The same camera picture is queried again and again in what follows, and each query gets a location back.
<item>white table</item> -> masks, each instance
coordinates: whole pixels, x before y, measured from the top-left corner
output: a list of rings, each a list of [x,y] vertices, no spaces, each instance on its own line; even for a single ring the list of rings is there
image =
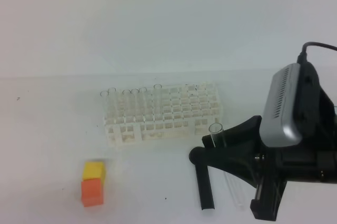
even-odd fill
[[[223,172],[210,168],[215,210],[200,208],[189,151],[200,138],[158,140],[109,149],[100,91],[161,83],[215,81],[225,128],[262,114],[276,70],[67,76],[0,80],[1,223],[267,223],[255,220],[255,189],[241,182],[246,210],[234,206]],[[319,71],[337,101],[333,69]],[[83,208],[81,174],[91,159],[107,162],[105,203]],[[289,182],[278,223],[335,223],[337,186]]]

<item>foam cube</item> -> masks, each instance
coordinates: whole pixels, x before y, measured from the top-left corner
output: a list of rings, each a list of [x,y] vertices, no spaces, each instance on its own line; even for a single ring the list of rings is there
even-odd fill
[[[103,204],[103,186],[99,178],[82,181],[81,189],[81,200],[84,207],[92,207]]]
[[[105,166],[103,162],[86,162],[83,170],[82,180],[100,179],[104,184]]]

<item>white backdrop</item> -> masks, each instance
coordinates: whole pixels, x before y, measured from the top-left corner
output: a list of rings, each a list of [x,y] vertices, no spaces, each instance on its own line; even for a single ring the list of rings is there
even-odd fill
[[[279,68],[294,62],[306,41],[337,45],[336,0],[0,0],[0,6],[0,77]],[[317,50],[310,60],[337,65],[329,51]]]

